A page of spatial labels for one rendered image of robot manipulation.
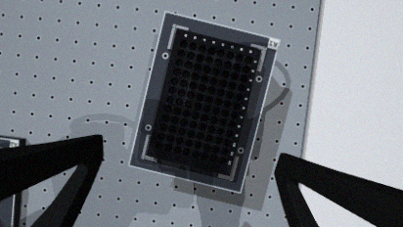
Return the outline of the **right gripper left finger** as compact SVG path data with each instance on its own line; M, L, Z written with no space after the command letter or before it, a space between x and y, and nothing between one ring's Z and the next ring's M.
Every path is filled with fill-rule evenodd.
M77 166L30 227L73 227L104 158L103 135L0 149L0 201Z

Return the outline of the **black well plate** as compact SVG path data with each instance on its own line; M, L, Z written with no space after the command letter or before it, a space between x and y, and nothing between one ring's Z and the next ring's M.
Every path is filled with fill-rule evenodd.
M230 176L260 54L177 28L147 156Z

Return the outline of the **grey perforated base plate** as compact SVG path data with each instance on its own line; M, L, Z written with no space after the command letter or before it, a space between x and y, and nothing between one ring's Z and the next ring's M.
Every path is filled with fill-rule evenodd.
M0 0L0 136L103 135L73 227L289 227L274 171L303 159L323 0ZM281 39L242 193L128 166L165 11Z

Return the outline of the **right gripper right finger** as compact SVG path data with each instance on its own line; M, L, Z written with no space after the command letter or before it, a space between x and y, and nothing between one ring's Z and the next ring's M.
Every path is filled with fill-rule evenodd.
M274 175L289 227L319 227L298 182L376 227L403 227L403 190L286 153Z

